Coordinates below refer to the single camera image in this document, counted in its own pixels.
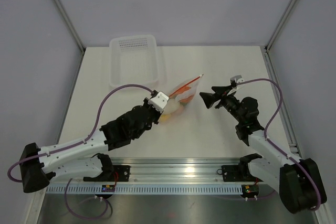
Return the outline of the clear zip top bag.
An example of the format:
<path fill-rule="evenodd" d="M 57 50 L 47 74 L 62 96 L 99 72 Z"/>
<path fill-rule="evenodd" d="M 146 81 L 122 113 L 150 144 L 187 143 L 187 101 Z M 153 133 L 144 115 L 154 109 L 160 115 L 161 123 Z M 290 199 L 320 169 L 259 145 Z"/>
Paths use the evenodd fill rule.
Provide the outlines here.
<path fill-rule="evenodd" d="M 197 87 L 198 87 L 200 81 L 202 80 L 202 77 L 203 77 L 203 74 L 200 74 L 196 77 L 190 78 L 190 79 L 185 80 L 184 82 L 180 83 L 178 86 L 176 86 L 174 89 L 172 89 L 168 93 L 169 100 L 178 101 L 185 109 L 187 107 L 187 105 L 193 100 L 193 98 L 196 94 L 196 91 L 197 91 Z"/>

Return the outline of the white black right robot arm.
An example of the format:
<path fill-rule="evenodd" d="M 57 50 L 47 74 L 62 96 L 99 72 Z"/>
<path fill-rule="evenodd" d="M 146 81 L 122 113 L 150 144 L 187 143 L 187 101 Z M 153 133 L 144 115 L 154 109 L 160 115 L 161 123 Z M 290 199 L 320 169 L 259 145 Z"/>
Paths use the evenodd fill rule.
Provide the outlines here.
<path fill-rule="evenodd" d="M 252 97 L 238 100 L 237 86 L 213 86 L 212 93 L 200 96 L 209 109 L 224 108 L 238 122 L 237 137 L 255 153 L 240 158 L 239 176 L 244 180 L 261 180 L 275 190 L 285 208 L 292 214 L 302 210 L 316 211 L 327 202 L 326 191 L 317 163 L 285 151 L 269 139 L 258 121 L 258 101 Z"/>

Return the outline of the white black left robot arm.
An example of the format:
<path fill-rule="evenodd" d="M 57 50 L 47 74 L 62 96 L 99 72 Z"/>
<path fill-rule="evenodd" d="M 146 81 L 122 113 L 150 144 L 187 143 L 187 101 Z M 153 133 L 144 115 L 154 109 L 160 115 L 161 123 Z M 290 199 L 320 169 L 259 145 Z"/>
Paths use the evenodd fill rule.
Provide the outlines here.
<path fill-rule="evenodd" d="M 86 138 L 45 147 L 26 145 L 19 160 L 23 191 L 33 193 L 63 179 L 109 180 L 114 167 L 106 152 L 129 145 L 158 124 L 163 108 L 153 98 L 146 98 L 143 105 L 94 129 Z"/>

